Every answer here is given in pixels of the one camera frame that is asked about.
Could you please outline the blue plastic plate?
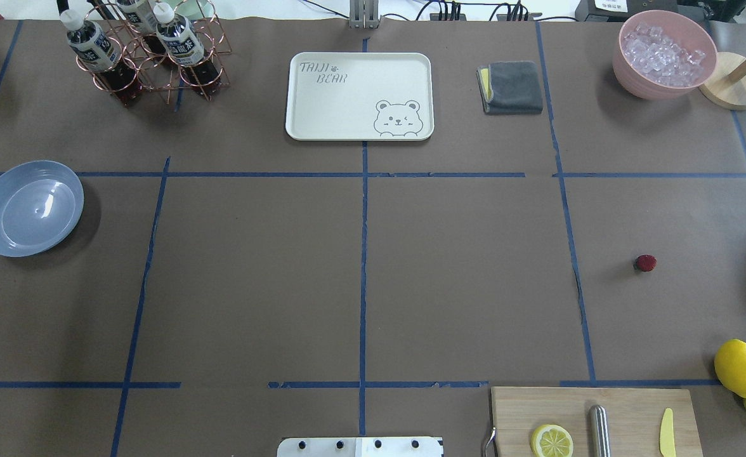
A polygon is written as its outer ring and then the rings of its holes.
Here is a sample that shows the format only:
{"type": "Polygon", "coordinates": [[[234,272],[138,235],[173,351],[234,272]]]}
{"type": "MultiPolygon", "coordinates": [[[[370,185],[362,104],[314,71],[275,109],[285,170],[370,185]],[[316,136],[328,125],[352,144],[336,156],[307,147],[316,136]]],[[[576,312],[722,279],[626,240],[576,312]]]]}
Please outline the blue plastic plate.
{"type": "Polygon", "coordinates": [[[85,190],[71,168],[52,160],[17,165],[0,176],[0,255],[48,251],[74,231],[85,190]]]}

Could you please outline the red strawberry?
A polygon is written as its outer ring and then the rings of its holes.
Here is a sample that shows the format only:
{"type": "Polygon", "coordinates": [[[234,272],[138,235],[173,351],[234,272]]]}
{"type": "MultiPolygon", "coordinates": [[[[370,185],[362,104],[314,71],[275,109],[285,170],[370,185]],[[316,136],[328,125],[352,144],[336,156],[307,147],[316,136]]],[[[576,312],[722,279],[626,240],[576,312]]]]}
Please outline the red strawberry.
{"type": "Polygon", "coordinates": [[[635,271],[651,272],[657,267],[657,258],[653,255],[640,255],[633,263],[635,271]]]}

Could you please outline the cream bear tray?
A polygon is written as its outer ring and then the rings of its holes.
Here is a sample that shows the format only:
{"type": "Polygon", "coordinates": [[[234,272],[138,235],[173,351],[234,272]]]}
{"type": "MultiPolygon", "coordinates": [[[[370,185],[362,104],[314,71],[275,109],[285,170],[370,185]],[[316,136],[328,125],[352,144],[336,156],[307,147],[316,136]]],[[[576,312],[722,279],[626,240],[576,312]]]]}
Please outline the cream bear tray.
{"type": "Polygon", "coordinates": [[[284,127],[297,141],[425,141],[435,130],[431,62],[419,53],[297,54],[284,127]]]}

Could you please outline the grey folded cloth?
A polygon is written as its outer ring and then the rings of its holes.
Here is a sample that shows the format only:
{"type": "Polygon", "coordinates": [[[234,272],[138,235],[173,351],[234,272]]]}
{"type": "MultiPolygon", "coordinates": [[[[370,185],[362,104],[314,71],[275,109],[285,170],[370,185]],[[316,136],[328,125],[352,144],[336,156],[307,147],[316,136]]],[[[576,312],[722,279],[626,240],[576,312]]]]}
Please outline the grey folded cloth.
{"type": "Polygon", "coordinates": [[[492,62],[476,70],[484,113],[538,115],[543,110],[537,64],[532,61],[492,62]]]}

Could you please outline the dark tea bottle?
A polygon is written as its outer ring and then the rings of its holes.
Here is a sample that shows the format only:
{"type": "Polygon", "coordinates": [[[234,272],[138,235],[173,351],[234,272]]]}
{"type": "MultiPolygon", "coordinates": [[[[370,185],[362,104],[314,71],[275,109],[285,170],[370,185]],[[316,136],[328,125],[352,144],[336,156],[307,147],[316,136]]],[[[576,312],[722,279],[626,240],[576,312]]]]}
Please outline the dark tea bottle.
{"type": "Polygon", "coordinates": [[[113,43],[101,27],[83,13],[66,9],[60,21],[67,32],[67,43],[81,67],[93,75],[99,87],[114,95],[124,106],[137,101],[143,90],[135,69],[121,57],[121,47],[113,43]]]}
{"type": "Polygon", "coordinates": [[[166,55],[162,41],[156,36],[158,20],[150,1],[115,1],[130,26],[139,34],[149,52],[166,55]]]}
{"type": "Polygon", "coordinates": [[[157,1],[153,14],[157,20],[155,34],[180,67],[182,79],[203,98],[214,96],[221,86],[220,71],[192,21],[165,2],[157,1]]]}

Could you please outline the lemon half slice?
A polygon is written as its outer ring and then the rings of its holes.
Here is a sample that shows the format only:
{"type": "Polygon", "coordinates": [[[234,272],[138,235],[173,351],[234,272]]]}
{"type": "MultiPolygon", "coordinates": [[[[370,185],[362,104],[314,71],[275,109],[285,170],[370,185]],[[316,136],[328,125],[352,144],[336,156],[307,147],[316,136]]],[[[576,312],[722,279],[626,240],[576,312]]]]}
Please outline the lemon half slice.
{"type": "Polygon", "coordinates": [[[545,423],[532,433],[530,449],[535,456],[573,456],[570,432],[555,423],[545,423]]]}

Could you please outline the wooden cutting board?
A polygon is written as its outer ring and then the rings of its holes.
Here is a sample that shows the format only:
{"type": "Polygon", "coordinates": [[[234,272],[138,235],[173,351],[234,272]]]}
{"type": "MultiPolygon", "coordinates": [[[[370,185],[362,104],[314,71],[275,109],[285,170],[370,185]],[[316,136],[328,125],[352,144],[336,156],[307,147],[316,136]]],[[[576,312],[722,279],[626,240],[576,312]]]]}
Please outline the wooden cutting board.
{"type": "Polygon", "coordinates": [[[677,456],[702,456],[690,393],[685,388],[493,387],[492,423],[499,456],[532,456],[533,431],[559,425],[574,456],[593,456],[598,430],[611,456],[660,456],[661,420],[672,410],[677,456]],[[594,408],[605,412],[599,428],[594,408]]]}

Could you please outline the pink bowl of ice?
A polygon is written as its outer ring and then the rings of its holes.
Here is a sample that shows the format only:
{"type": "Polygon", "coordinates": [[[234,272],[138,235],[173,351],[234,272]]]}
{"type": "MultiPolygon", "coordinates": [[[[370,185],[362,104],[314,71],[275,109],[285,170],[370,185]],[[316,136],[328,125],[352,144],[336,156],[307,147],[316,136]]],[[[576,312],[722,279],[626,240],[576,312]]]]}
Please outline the pink bowl of ice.
{"type": "Polygon", "coordinates": [[[706,29],[671,11],[632,15],[620,29],[613,72],[620,85],[645,100],[685,95],[709,80],[717,49],[706,29]]]}

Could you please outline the wooden cup tree stand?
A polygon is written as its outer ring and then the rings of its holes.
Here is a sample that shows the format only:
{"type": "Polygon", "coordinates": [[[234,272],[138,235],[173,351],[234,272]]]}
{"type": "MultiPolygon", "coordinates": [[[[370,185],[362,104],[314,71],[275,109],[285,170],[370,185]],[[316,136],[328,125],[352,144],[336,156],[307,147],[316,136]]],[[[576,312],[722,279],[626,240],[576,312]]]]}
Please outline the wooden cup tree stand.
{"type": "Polygon", "coordinates": [[[714,104],[729,110],[746,110],[746,58],[731,52],[716,55],[716,68],[700,86],[714,104]]]}

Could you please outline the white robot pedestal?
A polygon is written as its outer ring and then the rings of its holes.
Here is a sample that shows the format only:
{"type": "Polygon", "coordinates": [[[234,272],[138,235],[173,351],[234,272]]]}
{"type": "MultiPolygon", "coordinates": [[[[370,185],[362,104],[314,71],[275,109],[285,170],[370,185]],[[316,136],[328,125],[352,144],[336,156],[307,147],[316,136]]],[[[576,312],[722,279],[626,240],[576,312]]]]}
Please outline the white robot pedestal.
{"type": "Polygon", "coordinates": [[[277,456],[443,456],[440,437],[290,437],[277,456]]]}

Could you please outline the steel handled knife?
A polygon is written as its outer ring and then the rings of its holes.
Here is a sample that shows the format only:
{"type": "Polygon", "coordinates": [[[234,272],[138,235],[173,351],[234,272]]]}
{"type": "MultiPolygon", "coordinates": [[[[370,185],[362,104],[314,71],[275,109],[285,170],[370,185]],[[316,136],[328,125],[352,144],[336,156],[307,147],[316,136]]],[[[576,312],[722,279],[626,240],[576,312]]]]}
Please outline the steel handled knife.
{"type": "Polygon", "coordinates": [[[589,409],[589,422],[591,424],[592,455],[611,456],[612,450],[606,408],[599,404],[591,406],[589,409]]]}

